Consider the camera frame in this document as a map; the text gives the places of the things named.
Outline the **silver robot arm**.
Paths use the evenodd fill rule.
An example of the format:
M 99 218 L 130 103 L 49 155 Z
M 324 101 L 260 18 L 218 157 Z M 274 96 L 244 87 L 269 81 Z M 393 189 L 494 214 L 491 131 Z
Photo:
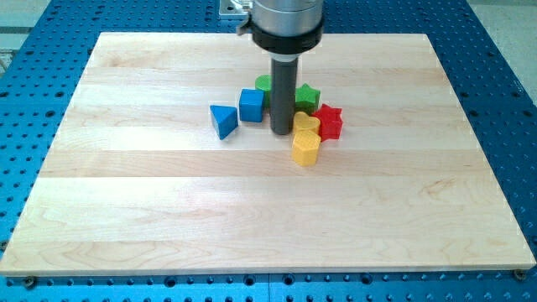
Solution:
M 273 60 L 297 60 L 321 41 L 323 5 L 323 0 L 254 0 L 237 34 L 250 33 Z

